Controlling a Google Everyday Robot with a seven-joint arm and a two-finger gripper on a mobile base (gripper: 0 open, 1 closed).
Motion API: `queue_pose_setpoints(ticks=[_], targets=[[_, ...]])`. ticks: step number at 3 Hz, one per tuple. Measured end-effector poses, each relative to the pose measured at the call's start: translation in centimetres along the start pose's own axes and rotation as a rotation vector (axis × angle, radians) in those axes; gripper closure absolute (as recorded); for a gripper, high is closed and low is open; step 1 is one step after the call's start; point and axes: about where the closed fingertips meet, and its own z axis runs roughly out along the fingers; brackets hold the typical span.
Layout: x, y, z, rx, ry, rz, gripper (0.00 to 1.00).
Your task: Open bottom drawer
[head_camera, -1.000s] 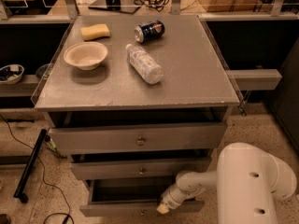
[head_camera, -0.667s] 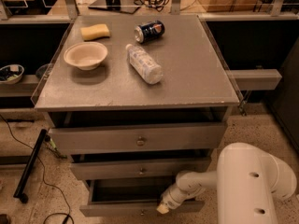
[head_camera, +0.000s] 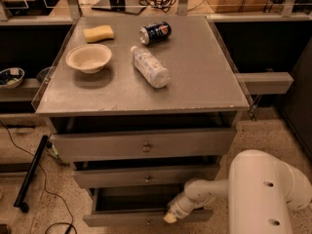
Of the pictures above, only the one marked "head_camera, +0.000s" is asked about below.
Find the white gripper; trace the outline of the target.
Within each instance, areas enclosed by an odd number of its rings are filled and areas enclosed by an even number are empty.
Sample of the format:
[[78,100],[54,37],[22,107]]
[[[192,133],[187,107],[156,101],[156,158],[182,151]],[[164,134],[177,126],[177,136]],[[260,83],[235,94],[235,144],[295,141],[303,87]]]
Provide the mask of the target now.
[[163,220],[167,223],[175,223],[177,219],[183,219],[190,215],[195,209],[200,209],[215,200],[212,195],[201,195],[200,193],[188,193],[183,191],[177,194],[168,204],[168,210]]

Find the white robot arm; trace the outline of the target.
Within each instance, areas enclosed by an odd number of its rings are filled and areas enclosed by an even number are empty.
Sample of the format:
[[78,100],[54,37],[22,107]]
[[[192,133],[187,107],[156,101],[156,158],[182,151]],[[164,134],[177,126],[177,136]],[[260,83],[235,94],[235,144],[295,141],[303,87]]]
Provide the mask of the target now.
[[192,178],[168,204],[167,223],[187,217],[212,199],[228,200],[230,234],[293,234],[289,211],[312,200],[312,185],[299,169],[255,149],[239,153],[227,179]]

